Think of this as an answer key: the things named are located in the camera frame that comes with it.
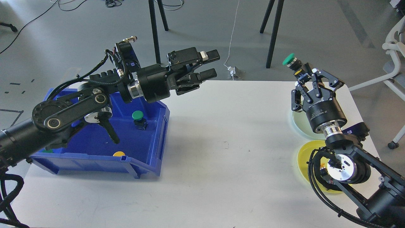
chair wheel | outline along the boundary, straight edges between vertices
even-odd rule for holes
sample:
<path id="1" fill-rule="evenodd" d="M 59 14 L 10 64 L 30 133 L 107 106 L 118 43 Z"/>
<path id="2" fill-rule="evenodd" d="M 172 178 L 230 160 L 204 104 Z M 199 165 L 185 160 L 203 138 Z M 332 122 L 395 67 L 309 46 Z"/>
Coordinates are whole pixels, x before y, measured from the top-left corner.
<path id="1" fill-rule="evenodd" d="M 397 142 L 391 141 L 390 143 L 388 143 L 388 148 L 390 148 L 391 150 L 398 148 L 398 147 L 399 147 L 399 144 Z"/>

gray floor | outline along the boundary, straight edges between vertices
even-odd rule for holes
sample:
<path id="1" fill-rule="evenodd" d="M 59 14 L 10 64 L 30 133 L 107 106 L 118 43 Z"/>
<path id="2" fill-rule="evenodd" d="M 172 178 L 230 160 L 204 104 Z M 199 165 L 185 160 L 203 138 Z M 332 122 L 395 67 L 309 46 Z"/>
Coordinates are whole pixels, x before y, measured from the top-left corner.
<path id="1" fill-rule="evenodd" d="M 75 0 L 61 7 L 71 9 L 80 2 Z M 186 1 L 180 10 L 166 11 L 168 32 L 163 30 L 157 14 L 161 58 L 165 60 L 170 51 L 193 46 L 206 51 L 218 49 L 222 59 L 201 70 L 215 67 L 217 79 L 228 80 L 228 71 L 222 64 L 228 55 L 237 3 L 238 0 Z M 19 120 L 30 117 L 30 111 L 48 88 L 76 73 L 89 71 L 103 58 L 104 49 L 111 49 L 115 42 L 131 35 L 138 37 L 133 47 L 141 65 L 153 64 L 147 1 L 126 0 L 122 4 L 106 8 L 101 0 L 89 0 L 71 12 L 55 6 L 28 25 L 0 55 L 0 109 L 23 110 Z M 258 32 L 267 4 L 265 0 L 240 1 L 227 64 L 244 71 L 245 80 L 294 80 L 292 71 L 281 65 L 291 52 L 341 78 L 348 86 L 385 74 L 383 65 L 390 58 L 381 45 L 400 20 L 389 0 L 286 1 L 271 69 L 265 68 L 265 61 L 274 12 L 266 32 Z M 0 0 L 0 21 L 11 22 L 21 29 L 50 6 L 48 0 Z M 8 28 L 0 28 L 0 50 L 14 37 Z M 107 63 L 101 70 L 110 68 L 112 65 Z M 382 161 L 404 175 L 405 141 L 400 141 L 398 149 L 387 148 L 387 143 L 405 124 L 404 102 L 382 82 L 356 90 L 352 95 L 371 128 Z M 9 127 L 18 114 L 1 112 L 0 127 Z"/>

blue plastic bin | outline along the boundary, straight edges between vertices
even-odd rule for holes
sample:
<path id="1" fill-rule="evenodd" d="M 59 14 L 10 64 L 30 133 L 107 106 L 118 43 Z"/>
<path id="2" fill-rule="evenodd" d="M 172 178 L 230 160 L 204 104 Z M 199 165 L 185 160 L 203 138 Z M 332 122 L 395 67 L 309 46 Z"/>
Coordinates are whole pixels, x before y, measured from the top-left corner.
<path id="1" fill-rule="evenodd" d="M 66 89 L 60 96 L 76 91 Z M 136 179 L 147 172 L 159 176 L 169 109 L 160 101 L 149 104 L 143 97 L 125 104 L 119 93 L 110 96 L 113 105 L 110 122 L 120 138 L 119 144 L 111 141 L 104 128 L 98 124 L 89 124 L 73 136 L 67 148 L 53 149 L 52 153 L 41 151 L 33 154 L 33 163 L 53 174 L 60 170 L 91 170 L 127 172 Z M 136 110 L 142 111 L 148 121 L 145 131 L 139 130 L 133 122 L 131 115 Z M 117 151 L 123 151 L 125 156 L 113 157 Z"/>

white table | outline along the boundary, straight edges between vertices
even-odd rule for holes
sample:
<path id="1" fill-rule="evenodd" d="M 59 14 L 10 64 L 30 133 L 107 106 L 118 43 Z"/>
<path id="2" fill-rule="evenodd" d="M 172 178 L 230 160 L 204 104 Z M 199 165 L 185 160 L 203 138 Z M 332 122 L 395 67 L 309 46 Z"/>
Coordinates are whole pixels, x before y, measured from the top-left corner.
<path id="1" fill-rule="evenodd" d="M 13 203 L 32 227 L 357 227 L 325 206 L 299 173 L 310 141 L 292 123 L 293 82 L 207 81 L 163 102 L 171 111 L 161 177 L 62 172 L 32 165 Z M 346 86 L 337 98 L 348 118 L 361 116 Z M 364 148 L 377 156 L 370 139 Z M 369 197 L 378 173 L 356 189 Z M 344 194 L 330 196 L 348 212 Z"/>

white cable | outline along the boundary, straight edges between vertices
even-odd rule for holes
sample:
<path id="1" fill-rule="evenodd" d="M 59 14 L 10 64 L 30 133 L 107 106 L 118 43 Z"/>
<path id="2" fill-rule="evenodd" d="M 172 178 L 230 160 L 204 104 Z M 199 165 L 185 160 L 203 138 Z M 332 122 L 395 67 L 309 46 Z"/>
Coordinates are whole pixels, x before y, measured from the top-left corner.
<path id="1" fill-rule="evenodd" d="M 73 2 L 74 0 L 70 0 L 69 2 L 65 2 L 65 3 L 59 3 L 59 1 L 60 0 L 56 0 L 56 2 L 52 2 L 52 3 L 58 3 L 58 5 L 63 5 L 63 4 L 66 4 L 66 3 Z"/>
<path id="2" fill-rule="evenodd" d="M 175 10 L 178 10 L 178 9 L 180 9 L 181 7 L 183 7 L 183 5 L 184 5 L 184 0 L 180 0 L 180 6 L 178 7 L 178 8 L 175 8 L 175 9 L 167 9 L 167 8 L 164 8 L 165 10 L 168 10 L 168 11 L 175 11 Z"/>
<path id="3" fill-rule="evenodd" d="M 238 0 L 238 6 L 236 7 L 235 21 L 233 22 L 233 29 L 232 29 L 232 34 L 231 34 L 231 36 L 230 36 L 230 42 L 229 42 L 228 57 L 226 58 L 226 61 L 224 62 L 224 66 L 226 66 L 227 68 L 229 68 L 229 67 L 228 67 L 227 65 L 225 65 L 225 63 L 228 61 L 229 56 L 230 56 L 230 45 L 231 45 L 231 43 L 232 43 L 233 31 L 234 31 L 234 29 L 235 29 L 235 24 L 236 24 L 236 14 L 238 13 L 238 8 L 239 8 L 239 2 L 240 2 L 240 1 L 241 1 L 241 0 Z"/>

